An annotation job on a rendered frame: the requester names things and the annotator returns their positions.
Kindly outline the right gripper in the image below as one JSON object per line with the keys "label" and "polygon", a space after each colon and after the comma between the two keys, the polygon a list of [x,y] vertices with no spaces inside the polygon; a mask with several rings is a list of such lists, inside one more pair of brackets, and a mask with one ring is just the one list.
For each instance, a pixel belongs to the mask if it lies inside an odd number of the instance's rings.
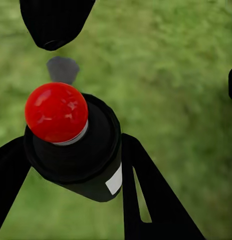
{"label": "right gripper", "polygon": [[51,52],[82,30],[95,0],[20,0],[22,19],[40,49]]}

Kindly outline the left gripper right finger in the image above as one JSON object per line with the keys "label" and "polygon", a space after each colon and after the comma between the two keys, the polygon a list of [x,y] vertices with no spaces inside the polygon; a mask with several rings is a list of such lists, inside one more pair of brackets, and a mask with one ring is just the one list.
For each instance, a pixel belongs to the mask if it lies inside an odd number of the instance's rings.
{"label": "left gripper right finger", "polygon": [[[125,240],[206,240],[140,141],[121,136]],[[141,220],[133,168],[152,223]]]}

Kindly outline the pesticide atomizer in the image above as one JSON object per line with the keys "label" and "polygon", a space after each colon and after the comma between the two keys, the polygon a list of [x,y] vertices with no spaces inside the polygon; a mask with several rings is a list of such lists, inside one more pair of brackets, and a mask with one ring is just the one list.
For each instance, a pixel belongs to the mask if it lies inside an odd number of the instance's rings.
{"label": "pesticide atomizer", "polygon": [[25,106],[27,159],[42,177],[99,203],[122,187],[122,136],[112,108],[71,86],[78,62],[57,56],[47,64],[53,82],[41,85]]}

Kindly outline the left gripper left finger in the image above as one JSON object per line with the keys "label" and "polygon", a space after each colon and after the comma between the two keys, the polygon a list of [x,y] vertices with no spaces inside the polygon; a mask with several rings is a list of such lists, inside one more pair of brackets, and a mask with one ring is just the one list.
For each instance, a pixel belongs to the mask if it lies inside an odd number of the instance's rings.
{"label": "left gripper left finger", "polygon": [[0,230],[31,168],[24,136],[0,147]]}

